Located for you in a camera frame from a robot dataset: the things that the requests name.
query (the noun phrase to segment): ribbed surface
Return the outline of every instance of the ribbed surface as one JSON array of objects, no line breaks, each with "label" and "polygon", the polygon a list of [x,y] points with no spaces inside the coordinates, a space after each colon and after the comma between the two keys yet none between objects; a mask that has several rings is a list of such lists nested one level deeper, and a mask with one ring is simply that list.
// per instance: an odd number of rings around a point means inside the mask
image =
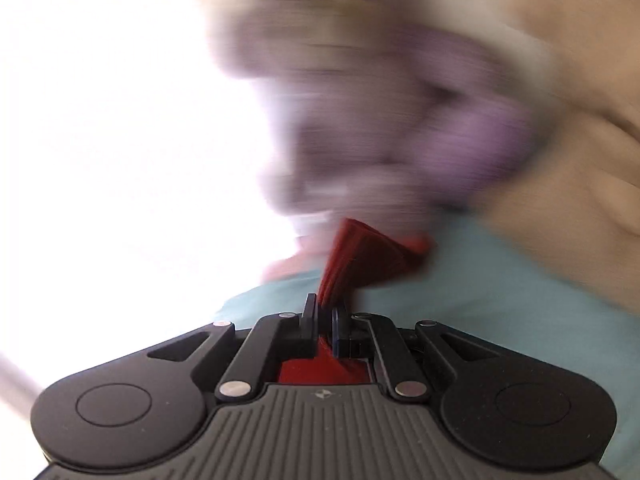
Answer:
[{"label": "ribbed surface", "polygon": [[90,476],[51,467],[39,480],[606,480],[596,466],[549,475],[503,471],[446,439],[421,406],[374,385],[270,386],[221,408],[196,444],[166,464]]}]

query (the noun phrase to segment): metal rivet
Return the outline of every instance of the metal rivet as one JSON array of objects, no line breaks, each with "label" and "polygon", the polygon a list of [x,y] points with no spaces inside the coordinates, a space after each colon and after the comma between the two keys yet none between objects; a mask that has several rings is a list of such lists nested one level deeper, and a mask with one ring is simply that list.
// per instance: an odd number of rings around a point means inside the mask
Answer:
[{"label": "metal rivet", "polygon": [[403,397],[420,397],[427,392],[427,385],[418,381],[402,381],[396,384],[396,394]]},{"label": "metal rivet", "polygon": [[220,393],[227,397],[243,397],[251,391],[251,385],[244,381],[229,381],[220,384]]}]

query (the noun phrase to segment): bright background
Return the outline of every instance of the bright background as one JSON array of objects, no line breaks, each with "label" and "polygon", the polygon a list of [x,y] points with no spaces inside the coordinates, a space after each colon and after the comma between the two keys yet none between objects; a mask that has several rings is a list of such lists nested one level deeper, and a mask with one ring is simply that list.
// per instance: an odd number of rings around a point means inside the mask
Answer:
[{"label": "bright background", "polygon": [[[215,319],[294,247],[193,0],[0,0],[0,352],[41,386]],[[0,478],[44,464],[0,406]]]}]

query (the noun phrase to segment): red fabric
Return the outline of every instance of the red fabric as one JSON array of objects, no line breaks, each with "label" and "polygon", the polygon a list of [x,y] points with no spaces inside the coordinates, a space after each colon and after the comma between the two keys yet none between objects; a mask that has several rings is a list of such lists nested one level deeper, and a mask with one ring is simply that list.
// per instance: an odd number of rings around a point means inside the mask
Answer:
[{"label": "red fabric", "polygon": [[[404,240],[404,244],[400,244],[362,222],[345,219],[320,282],[318,307],[331,308],[342,299],[350,305],[357,288],[413,272],[423,263],[432,246],[433,242],[425,237]],[[316,357],[283,362],[278,382],[368,383],[369,373],[361,361],[334,358],[327,341],[319,338]]]}]

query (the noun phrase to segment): white ceiling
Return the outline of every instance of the white ceiling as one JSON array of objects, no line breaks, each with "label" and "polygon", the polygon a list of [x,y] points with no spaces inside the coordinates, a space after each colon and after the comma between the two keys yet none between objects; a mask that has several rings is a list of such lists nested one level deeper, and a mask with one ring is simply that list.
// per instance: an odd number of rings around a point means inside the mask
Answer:
[{"label": "white ceiling", "polygon": [[0,352],[45,386],[214,319],[293,250],[192,0],[0,0]]}]

